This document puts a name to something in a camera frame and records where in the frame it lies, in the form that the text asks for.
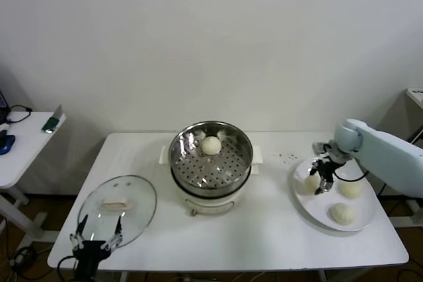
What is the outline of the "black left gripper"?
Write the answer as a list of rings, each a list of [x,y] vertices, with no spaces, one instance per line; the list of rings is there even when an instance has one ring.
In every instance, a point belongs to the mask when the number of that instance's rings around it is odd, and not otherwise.
[[[115,251],[122,243],[122,224],[121,217],[118,217],[114,234],[107,241],[104,240],[85,240],[82,236],[87,223],[88,215],[83,217],[77,224],[75,233],[70,234],[70,241],[77,267],[75,269],[74,281],[94,281],[99,263],[110,257],[111,251]]]

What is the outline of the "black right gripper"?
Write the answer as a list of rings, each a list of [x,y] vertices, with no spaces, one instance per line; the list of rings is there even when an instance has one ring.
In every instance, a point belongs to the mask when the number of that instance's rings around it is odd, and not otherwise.
[[[319,149],[319,158],[311,163],[309,169],[309,175],[314,176],[316,174],[321,175],[319,186],[315,190],[314,194],[319,195],[328,192],[333,184],[333,177],[338,168],[344,166],[344,157],[338,153],[333,153],[330,149]]]

